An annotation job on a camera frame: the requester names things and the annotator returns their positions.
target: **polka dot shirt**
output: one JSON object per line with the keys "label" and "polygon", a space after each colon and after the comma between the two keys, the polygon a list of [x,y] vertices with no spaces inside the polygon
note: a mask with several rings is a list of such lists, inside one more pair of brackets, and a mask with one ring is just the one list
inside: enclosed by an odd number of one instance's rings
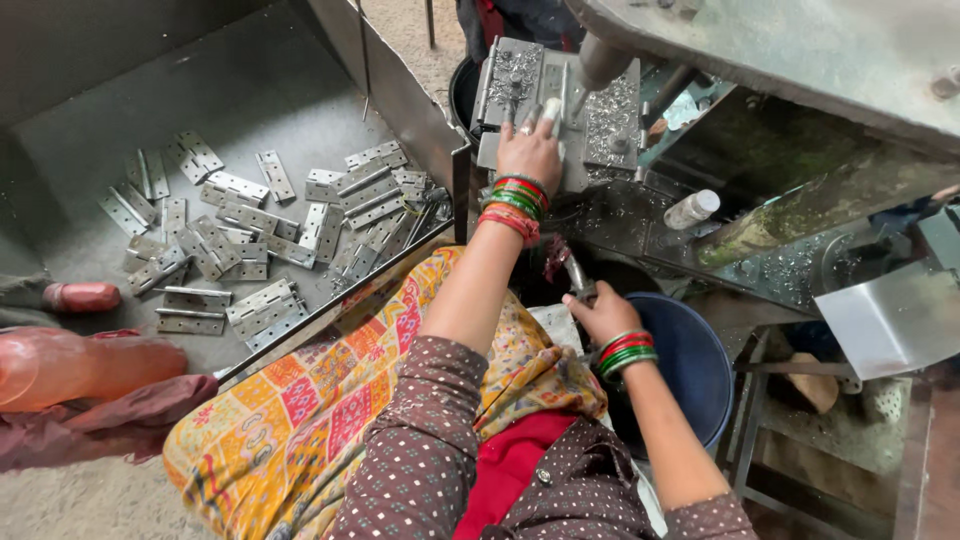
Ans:
{"label": "polka dot shirt", "polygon": [[[474,481],[472,425],[487,367],[459,343],[414,339],[393,399],[365,434],[367,456],[347,485],[329,538],[451,537]],[[578,419],[540,459],[504,520],[486,526],[480,538],[656,539],[637,482],[616,435]],[[667,538],[756,538],[731,494],[665,518]]]}

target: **woman's right arm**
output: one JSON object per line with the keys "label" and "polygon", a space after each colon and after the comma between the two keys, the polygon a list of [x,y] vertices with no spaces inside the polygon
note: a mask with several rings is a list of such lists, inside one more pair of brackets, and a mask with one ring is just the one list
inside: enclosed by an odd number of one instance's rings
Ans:
{"label": "woman's right arm", "polygon": [[[642,329],[633,306],[608,284],[598,282],[597,293],[593,309],[564,296],[594,342],[603,345],[623,332]],[[672,510],[728,493],[730,486],[693,433],[656,364],[631,364],[621,375],[650,456],[660,505]]]}

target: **shirt sleeve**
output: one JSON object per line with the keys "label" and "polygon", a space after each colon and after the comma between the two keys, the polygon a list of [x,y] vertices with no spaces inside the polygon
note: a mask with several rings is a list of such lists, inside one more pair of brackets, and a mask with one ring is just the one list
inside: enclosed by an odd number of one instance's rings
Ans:
{"label": "shirt sleeve", "polygon": [[329,538],[452,536],[476,473],[473,420],[487,367],[454,341],[414,338]]}
{"label": "shirt sleeve", "polygon": [[663,516],[667,538],[683,540],[757,540],[754,528],[733,493],[681,506]]}

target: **maroon cloth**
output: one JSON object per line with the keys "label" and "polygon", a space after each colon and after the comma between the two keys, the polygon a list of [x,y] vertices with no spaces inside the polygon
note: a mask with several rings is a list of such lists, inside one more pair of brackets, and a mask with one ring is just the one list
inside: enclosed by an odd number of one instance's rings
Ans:
{"label": "maroon cloth", "polygon": [[578,416],[563,410],[534,412],[480,445],[477,481],[470,488],[467,512],[454,529],[453,540],[476,540],[484,527],[503,521],[530,483],[540,458]]}
{"label": "maroon cloth", "polygon": [[163,451],[177,421],[217,395],[217,380],[184,375],[111,402],[72,400],[40,412],[0,414],[0,473],[57,467],[108,455],[142,463]]}

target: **blue bucket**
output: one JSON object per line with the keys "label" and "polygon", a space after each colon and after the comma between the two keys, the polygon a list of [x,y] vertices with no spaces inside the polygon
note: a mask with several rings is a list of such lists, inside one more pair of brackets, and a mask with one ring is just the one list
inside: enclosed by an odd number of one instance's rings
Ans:
{"label": "blue bucket", "polygon": [[[693,432],[705,448],[716,444],[733,409],[733,375],[727,352],[696,311],[670,297],[635,292],[625,297],[654,336],[660,373]],[[601,382],[610,397],[613,429],[631,454],[646,459],[646,447],[626,389]]]}

